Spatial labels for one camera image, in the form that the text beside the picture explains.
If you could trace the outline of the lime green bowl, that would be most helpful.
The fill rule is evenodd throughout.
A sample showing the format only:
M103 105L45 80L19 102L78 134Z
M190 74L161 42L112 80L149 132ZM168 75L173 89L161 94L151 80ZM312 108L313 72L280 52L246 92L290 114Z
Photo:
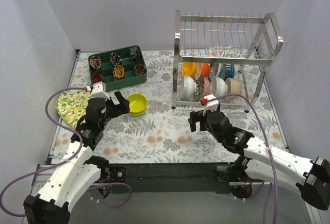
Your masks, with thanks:
M139 108L132 108L129 112L131 116L138 117L142 116L147 110L147 106L142 107L141 109Z
M147 98L139 93L131 94L126 98L129 101L129 108L139 108L141 109L144 106L147 106Z

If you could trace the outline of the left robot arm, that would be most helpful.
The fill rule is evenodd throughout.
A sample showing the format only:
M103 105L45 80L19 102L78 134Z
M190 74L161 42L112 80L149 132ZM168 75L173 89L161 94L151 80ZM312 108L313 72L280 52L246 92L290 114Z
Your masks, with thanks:
M105 92L92 94L65 156L45 185L24 200L28 223L68 223L74 205L88 188L109 179L108 160L94 156L93 151L108 122L129 113L129 101L119 91L114 94L118 104Z

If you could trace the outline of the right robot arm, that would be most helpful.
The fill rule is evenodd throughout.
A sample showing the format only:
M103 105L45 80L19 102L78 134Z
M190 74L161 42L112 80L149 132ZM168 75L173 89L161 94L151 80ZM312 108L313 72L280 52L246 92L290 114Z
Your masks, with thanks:
M238 181L248 178L277 183L313 207L329 209L329 161L299 157L265 142L252 133L234 127L220 111L192 111L188 119L192 132L196 124L208 131L228 151L239 155L233 169Z

